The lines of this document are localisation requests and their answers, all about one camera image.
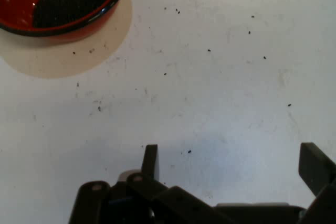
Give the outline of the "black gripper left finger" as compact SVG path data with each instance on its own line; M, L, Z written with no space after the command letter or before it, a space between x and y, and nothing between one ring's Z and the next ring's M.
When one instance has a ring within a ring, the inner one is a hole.
M83 184L69 223L230 223L213 207L174 186L157 180L158 146L147 145L141 170L110 186L104 181Z

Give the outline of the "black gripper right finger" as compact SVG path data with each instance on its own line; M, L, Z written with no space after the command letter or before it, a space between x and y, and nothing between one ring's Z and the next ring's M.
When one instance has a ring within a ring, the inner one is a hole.
M314 201L300 223L335 223L335 163L314 143L301 143L299 175Z

